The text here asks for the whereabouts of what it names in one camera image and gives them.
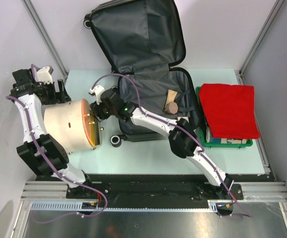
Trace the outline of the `green plastic tray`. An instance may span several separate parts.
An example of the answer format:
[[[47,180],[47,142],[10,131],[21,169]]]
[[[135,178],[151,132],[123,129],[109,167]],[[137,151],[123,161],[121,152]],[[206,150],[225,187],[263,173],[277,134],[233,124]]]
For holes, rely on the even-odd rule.
[[[253,140],[252,139],[247,139],[247,143],[246,144],[218,144],[218,143],[206,143],[205,142],[205,138],[206,138],[206,130],[207,127],[209,127],[208,122],[206,120],[202,105],[201,105],[201,101],[200,101],[200,97],[199,97],[199,92],[200,92],[201,87],[196,87],[195,91],[196,91],[196,96],[197,96],[197,102],[200,106],[200,114],[202,117],[202,120],[200,122],[200,137],[201,137],[201,144],[204,147],[207,148],[246,148],[246,147],[250,147],[253,145]]]

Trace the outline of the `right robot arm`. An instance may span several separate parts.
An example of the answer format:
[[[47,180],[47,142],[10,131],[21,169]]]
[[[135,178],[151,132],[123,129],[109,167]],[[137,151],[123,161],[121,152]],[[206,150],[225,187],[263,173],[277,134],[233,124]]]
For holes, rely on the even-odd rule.
[[[90,107],[97,119],[105,120],[115,116],[120,121],[131,122],[164,136],[168,139],[173,154],[189,160],[203,172],[217,198],[226,199],[230,196],[232,200],[235,199],[231,192],[234,180],[206,155],[186,119],[167,119],[144,109],[138,92],[137,103],[125,102],[113,88],[106,90],[102,86],[93,86],[89,93],[96,97]]]

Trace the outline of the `round wooden disc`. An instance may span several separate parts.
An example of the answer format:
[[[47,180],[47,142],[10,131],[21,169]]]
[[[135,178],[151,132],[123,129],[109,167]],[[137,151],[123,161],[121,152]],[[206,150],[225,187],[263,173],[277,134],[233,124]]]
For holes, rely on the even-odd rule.
[[[169,102],[165,105],[163,111],[167,114],[175,115],[178,113],[179,107],[175,102]]]

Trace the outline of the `beige wooden block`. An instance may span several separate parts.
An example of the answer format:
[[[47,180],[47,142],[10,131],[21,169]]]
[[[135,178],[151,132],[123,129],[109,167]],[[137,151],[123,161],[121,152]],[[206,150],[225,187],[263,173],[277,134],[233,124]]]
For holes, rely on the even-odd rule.
[[[168,105],[169,103],[174,102],[174,101],[175,101],[175,98],[176,98],[176,96],[177,96],[177,93],[178,93],[178,92],[176,92],[176,91],[174,91],[174,90],[168,89],[165,105]]]

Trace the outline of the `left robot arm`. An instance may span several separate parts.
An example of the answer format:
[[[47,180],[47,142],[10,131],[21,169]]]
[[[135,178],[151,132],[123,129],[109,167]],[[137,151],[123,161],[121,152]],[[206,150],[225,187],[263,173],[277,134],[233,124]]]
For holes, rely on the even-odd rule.
[[[42,106],[71,102],[63,80],[55,83],[52,73],[51,66],[34,64],[12,73],[15,83],[6,98],[17,106],[24,132],[23,143],[16,151],[35,175],[58,178],[77,189],[83,198],[89,198],[94,194],[94,185],[83,170],[69,162],[64,147],[45,128]]]

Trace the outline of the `red cloth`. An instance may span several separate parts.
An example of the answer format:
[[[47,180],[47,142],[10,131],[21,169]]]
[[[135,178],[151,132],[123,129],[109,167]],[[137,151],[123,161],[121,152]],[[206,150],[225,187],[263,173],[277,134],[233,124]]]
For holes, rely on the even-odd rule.
[[[258,139],[253,86],[203,84],[199,98],[214,138]]]

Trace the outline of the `beige drum with orange lid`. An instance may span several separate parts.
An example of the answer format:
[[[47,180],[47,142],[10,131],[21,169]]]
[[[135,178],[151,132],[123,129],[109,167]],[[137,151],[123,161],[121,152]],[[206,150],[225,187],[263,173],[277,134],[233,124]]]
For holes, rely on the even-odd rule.
[[[102,144],[100,122],[86,99],[48,106],[44,124],[67,153],[94,150]]]

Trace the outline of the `white black space suitcase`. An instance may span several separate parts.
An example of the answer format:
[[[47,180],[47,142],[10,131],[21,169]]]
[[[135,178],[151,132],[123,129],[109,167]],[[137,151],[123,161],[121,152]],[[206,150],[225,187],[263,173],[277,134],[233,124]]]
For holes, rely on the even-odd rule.
[[[83,20],[118,74],[115,90],[125,102],[137,103],[168,119],[186,119],[196,130],[200,108],[190,74],[179,65],[186,47],[177,6],[172,0],[112,0]],[[168,89],[177,93],[177,114],[165,113]]]

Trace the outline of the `teal cream sock towel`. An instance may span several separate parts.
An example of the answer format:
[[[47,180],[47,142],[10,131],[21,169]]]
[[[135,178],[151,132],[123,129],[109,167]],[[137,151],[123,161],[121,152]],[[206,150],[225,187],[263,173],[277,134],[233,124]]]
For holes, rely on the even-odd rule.
[[[205,142],[218,144],[246,144],[247,139],[216,138],[213,137],[211,129],[207,127]]]

